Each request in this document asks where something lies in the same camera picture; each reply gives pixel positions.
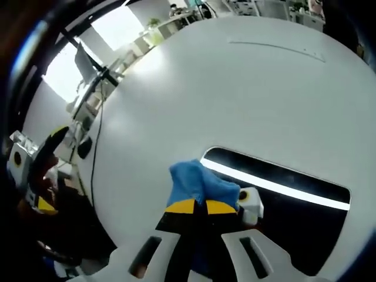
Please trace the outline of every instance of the person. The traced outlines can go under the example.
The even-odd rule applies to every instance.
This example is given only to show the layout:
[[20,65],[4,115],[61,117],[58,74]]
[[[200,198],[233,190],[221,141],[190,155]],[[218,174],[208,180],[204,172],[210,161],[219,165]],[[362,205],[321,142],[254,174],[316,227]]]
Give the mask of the person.
[[178,8],[176,4],[170,5],[170,18],[173,18],[174,16],[180,15],[184,12],[183,8]]

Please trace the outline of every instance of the black slot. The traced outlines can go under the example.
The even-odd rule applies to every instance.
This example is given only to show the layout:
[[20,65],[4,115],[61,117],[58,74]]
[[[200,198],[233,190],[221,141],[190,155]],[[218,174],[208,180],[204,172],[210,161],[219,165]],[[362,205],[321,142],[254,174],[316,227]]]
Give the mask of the black slot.
[[263,263],[261,262],[258,255],[256,254],[256,252],[252,248],[251,239],[246,237],[246,238],[239,239],[239,241],[241,242],[244,249],[246,250],[246,252],[249,256],[249,259],[252,262],[254,270],[256,271],[257,277],[259,279],[267,277],[268,273],[266,272],[266,269],[263,266]]
[[135,260],[129,267],[129,273],[137,278],[143,278],[147,266],[149,265],[152,257],[157,250],[161,238],[150,237],[146,243],[141,248],[140,252],[137,254]]

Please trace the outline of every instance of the white table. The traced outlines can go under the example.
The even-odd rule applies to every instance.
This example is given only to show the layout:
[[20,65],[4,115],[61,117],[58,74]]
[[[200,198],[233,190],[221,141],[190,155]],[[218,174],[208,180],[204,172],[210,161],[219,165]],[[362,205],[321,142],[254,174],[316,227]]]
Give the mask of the white table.
[[[360,58],[305,26],[256,17],[190,25],[138,62],[105,104],[93,180],[99,219],[118,246],[145,236],[166,205],[169,166],[220,145],[351,190],[319,273],[338,278],[375,226],[375,90]],[[92,158],[93,150],[78,161],[89,196]]]

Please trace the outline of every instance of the light strip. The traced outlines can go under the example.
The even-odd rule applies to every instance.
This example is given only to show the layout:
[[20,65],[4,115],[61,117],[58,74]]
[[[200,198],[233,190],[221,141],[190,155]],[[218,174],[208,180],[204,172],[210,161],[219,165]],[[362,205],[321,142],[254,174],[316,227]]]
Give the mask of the light strip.
[[222,164],[213,162],[205,158],[201,159],[201,163],[203,164],[203,166],[207,167],[208,169],[215,170],[216,172],[231,176],[235,179],[239,179],[249,184],[256,185],[258,187],[261,187],[270,191],[274,191],[274,192],[277,192],[286,196],[290,196],[290,197],[304,200],[304,201],[314,203],[314,204],[320,204],[322,206],[333,207],[335,209],[340,209],[340,210],[350,209],[350,204],[338,202],[335,200],[327,199],[324,197],[309,194],[307,192],[289,188],[281,184],[277,184],[277,183],[274,183],[274,182],[271,182],[262,178],[258,178],[256,176],[250,175],[245,172],[240,172],[236,169],[232,169],[230,167],[224,166]]

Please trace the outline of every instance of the round table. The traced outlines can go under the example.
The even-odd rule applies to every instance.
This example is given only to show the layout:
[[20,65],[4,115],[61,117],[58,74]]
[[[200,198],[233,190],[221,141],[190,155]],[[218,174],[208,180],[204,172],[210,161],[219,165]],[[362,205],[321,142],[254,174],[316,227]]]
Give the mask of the round table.
[[[196,22],[142,58],[103,109],[93,186],[118,246],[154,229],[169,166],[223,146],[347,187],[351,208],[318,275],[338,278],[375,227],[376,76],[305,26],[229,17]],[[89,134],[96,139],[97,116]],[[90,197],[93,150],[78,161]]]

